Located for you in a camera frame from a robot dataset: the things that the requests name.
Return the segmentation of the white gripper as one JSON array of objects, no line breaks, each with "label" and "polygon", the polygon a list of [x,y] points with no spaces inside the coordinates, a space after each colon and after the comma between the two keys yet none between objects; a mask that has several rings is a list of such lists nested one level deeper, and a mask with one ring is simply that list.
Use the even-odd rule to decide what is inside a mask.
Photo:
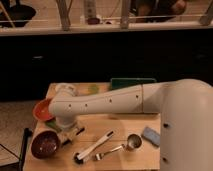
[{"label": "white gripper", "polygon": [[85,130],[85,127],[81,122],[76,122],[72,127],[66,130],[62,130],[59,133],[59,139],[62,145],[72,143],[78,135],[80,135]]}]

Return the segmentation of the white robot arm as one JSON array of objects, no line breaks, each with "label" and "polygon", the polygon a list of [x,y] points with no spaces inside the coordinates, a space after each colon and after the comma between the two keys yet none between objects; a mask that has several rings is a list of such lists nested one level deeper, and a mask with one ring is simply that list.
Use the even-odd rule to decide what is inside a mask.
[{"label": "white robot arm", "polygon": [[49,111],[63,129],[78,115],[157,113],[160,171],[213,171],[213,86],[204,81],[139,84],[88,96],[59,84]]}]

